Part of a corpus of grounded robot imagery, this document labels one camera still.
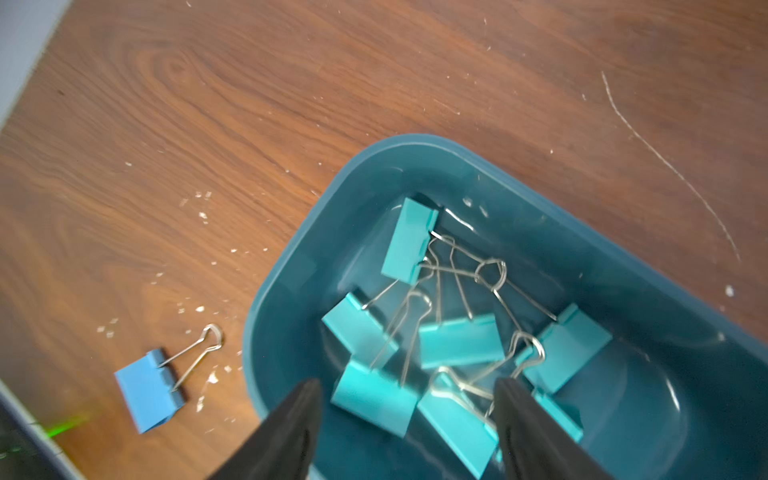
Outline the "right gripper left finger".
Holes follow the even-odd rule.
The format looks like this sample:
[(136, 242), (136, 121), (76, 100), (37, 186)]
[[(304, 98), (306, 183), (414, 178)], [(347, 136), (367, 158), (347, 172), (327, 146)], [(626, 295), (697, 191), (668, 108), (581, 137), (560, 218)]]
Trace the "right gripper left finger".
[(323, 412), (321, 382), (295, 386), (212, 479), (306, 479)]

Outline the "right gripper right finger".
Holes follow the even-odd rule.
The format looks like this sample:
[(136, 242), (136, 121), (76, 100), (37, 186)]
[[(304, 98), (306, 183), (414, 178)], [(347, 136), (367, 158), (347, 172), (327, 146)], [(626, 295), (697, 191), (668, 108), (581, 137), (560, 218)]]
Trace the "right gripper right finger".
[(609, 479), (524, 386), (512, 378), (494, 384), (493, 419), (508, 479)]

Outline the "teal binder clip four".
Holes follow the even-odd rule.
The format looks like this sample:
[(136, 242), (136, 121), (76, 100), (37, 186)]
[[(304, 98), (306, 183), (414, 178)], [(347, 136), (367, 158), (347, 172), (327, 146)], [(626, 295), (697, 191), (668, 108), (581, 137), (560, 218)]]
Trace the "teal binder clip four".
[[(505, 356), (473, 374), (470, 377), (472, 384), (479, 383), (493, 372), (512, 363), (515, 368), (510, 372), (511, 376), (523, 375), (533, 387), (553, 394), (611, 342), (612, 335), (578, 305), (572, 303), (556, 315), (534, 300), (508, 279), (504, 261), (493, 257), (480, 257), (457, 245), (454, 239), (446, 235), (434, 232), (432, 237), (448, 244), (452, 251), (460, 251), (476, 263), (470, 277), (490, 291), (515, 326)], [(534, 308), (549, 317), (550, 325), (537, 335), (525, 331), (501, 295), (505, 286), (511, 287)]]

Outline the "teal binder clip three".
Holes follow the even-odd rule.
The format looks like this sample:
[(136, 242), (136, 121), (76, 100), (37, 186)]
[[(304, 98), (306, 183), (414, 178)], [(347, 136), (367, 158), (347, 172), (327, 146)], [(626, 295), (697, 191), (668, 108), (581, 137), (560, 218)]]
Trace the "teal binder clip three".
[(449, 263), (451, 269), (456, 269), (452, 260), (456, 248), (455, 240), (452, 237), (435, 234), (427, 250), (433, 258), (431, 266), (433, 266), (432, 272), (436, 279), (433, 305), (436, 313), (433, 322), (423, 323), (418, 328), (421, 368), (429, 370), (443, 366), (466, 366), (503, 359), (505, 353), (495, 314), (487, 312), (475, 315), (471, 311), (458, 273), (455, 273), (454, 276), (465, 314), (449, 319), (444, 318), (442, 309), (444, 296), (441, 281), (443, 270), (434, 247), (437, 241), (446, 243), (450, 247)]

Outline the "teal binder clip two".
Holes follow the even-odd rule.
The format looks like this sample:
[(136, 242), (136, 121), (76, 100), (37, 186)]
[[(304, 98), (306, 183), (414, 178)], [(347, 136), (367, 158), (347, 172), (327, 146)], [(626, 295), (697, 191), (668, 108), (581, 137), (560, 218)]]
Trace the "teal binder clip two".
[(432, 312), (433, 301), (419, 284), (417, 281), (405, 293), (393, 320), (387, 325), (372, 312), (372, 307), (393, 288), (403, 285), (402, 281), (391, 281), (367, 299), (348, 292), (323, 315), (322, 322), (346, 348), (351, 362), (368, 369), (382, 368), (400, 350), (395, 336), (409, 315), (411, 304), (420, 300), (426, 305), (426, 314)]

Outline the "blue binder clip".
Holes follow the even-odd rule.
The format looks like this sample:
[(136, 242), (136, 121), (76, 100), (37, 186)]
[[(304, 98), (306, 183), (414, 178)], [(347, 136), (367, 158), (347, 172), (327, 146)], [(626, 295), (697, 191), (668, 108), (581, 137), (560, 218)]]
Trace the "blue binder clip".
[[(214, 335), (215, 342), (206, 347), (180, 377), (176, 377), (170, 368), (171, 363), (205, 342), (210, 333)], [(183, 382), (206, 355), (221, 349), (223, 345), (222, 329), (210, 323), (203, 328), (196, 341), (177, 354), (168, 357), (161, 348), (150, 350), (143, 357), (114, 373), (139, 434), (144, 434), (173, 418), (185, 405)]]

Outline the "teal plastic storage box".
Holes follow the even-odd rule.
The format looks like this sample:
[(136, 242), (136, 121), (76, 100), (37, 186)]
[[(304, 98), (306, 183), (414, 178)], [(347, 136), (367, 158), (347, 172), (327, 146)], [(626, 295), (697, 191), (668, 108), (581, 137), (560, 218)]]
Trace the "teal plastic storage box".
[[(611, 342), (552, 396), (575, 407), (577, 443), (616, 479), (763, 479), (767, 475), (767, 348), (643, 262), (512, 176), (450, 140), (392, 137), (355, 156), (281, 254), (248, 313), (245, 378), (266, 418), (315, 378), (323, 423), (314, 479), (476, 479), (419, 412), (403, 438), (331, 403), (350, 354), (322, 317), (348, 292), (363, 299), (381, 273), (406, 198), (439, 212), (434, 230), (506, 262), (508, 279), (554, 314), (574, 303)], [(455, 273), (475, 315), (493, 312), (506, 353), (515, 326), (470, 275), (476, 263), (434, 244), (443, 316), (463, 316)], [(551, 320), (515, 290), (503, 299), (537, 335)], [(435, 320), (417, 300), (385, 366), (398, 377), (416, 343), (408, 385), (424, 396), (436, 369), (420, 366), (418, 328)]]

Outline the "teal binder clip one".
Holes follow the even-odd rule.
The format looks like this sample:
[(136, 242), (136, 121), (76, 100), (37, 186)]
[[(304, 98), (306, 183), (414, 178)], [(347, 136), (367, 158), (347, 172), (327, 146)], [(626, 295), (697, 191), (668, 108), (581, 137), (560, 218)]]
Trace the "teal binder clip one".
[(506, 262), (498, 258), (482, 259), (456, 241), (449, 240), (445, 234), (437, 233), (434, 227), (438, 216), (437, 210), (406, 198), (400, 208), (381, 273), (393, 280), (415, 286), (420, 278), (422, 261), (425, 258), (427, 247), (431, 240), (438, 240), (459, 250), (478, 263), (476, 272), (471, 274), (471, 277), (475, 278), (477, 282), (482, 280), (479, 271), (485, 265), (496, 264), (500, 278), (495, 284), (487, 284), (487, 287), (492, 291), (500, 290), (507, 280)]

